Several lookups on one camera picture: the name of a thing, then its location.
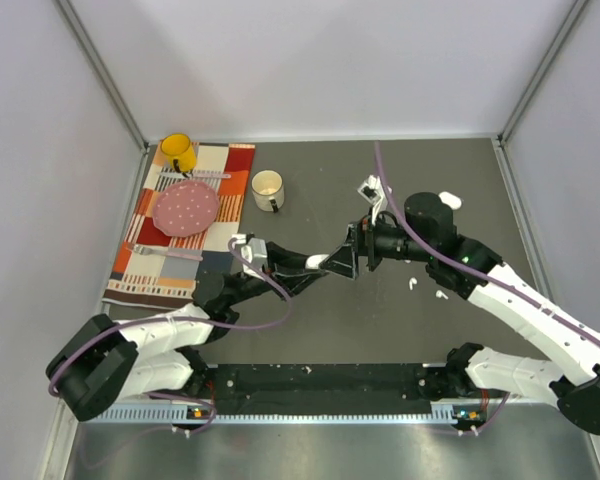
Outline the white earbud charging case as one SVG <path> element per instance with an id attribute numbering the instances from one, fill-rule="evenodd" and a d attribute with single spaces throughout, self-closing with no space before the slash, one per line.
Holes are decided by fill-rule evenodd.
<path id="1" fill-rule="evenodd" d="M 305 260 L 305 268 L 307 270 L 320 270 L 321 264 L 329 257 L 328 254 L 310 255 Z"/>

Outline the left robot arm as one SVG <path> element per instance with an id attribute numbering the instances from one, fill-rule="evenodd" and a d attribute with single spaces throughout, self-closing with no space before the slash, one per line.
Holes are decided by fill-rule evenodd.
<path id="1" fill-rule="evenodd" d="M 91 317 L 48 364 L 50 395 L 79 421 L 140 396 L 192 400 L 202 417 L 213 414 L 210 368 L 200 346 L 242 329 L 234 305 L 269 292 L 289 302 L 324 275 L 322 255 L 243 236 L 229 246 L 240 270 L 201 271 L 184 306 L 135 320 L 113 320 L 106 313 Z"/>

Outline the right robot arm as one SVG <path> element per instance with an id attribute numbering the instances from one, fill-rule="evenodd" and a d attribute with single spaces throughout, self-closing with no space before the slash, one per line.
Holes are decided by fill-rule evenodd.
<path id="1" fill-rule="evenodd" d="M 345 242 L 320 269 L 354 279 L 360 258 L 369 270 L 384 259 L 424 263 L 439 286 L 495 316 L 545 356 L 534 360 L 467 343 L 447 357 L 454 393 L 480 388 L 527 397 L 600 435 L 600 333 L 539 294 L 483 243 L 459 234 L 452 209 L 438 195 L 409 196 L 404 215 L 404 225 L 387 211 L 349 224 Z"/>

